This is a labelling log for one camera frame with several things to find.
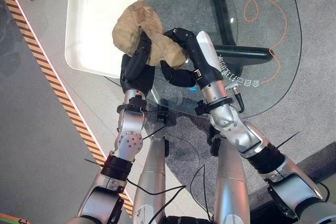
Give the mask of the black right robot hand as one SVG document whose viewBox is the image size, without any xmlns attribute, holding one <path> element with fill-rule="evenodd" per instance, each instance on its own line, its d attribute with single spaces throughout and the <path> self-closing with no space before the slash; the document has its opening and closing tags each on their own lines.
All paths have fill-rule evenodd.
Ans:
<svg viewBox="0 0 336 224">
<path fill-rule="evenodd" d="M 202 89 L 211 82 L 222 80 L 220 71 L 206 60 L 193 32 L 183 28 L 173 28 L 164 35 L 186 50 L 194 66 L 193 71 L 173 69 L 166 61 L 160 61 L 161 71 L 170 84 L 188 88 L 198 84 Z"/>
</svg>

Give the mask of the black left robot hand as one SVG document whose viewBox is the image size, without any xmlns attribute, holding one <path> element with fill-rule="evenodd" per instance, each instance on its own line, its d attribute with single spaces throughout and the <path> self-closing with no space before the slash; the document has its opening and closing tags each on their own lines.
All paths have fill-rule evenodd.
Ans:
<svg viewBox="0 0 336 224">
<path fill-rule="evenodd" d="M 151 40 L 145 32 L 142 32 L 134 54 L 131 57 L 124 54 L 122 57 L 120 84 L 123 93 L 135 89 L 147 96 L 151 91 L 155 67 L 146 64 L 150 52 Z"/>
</svg>

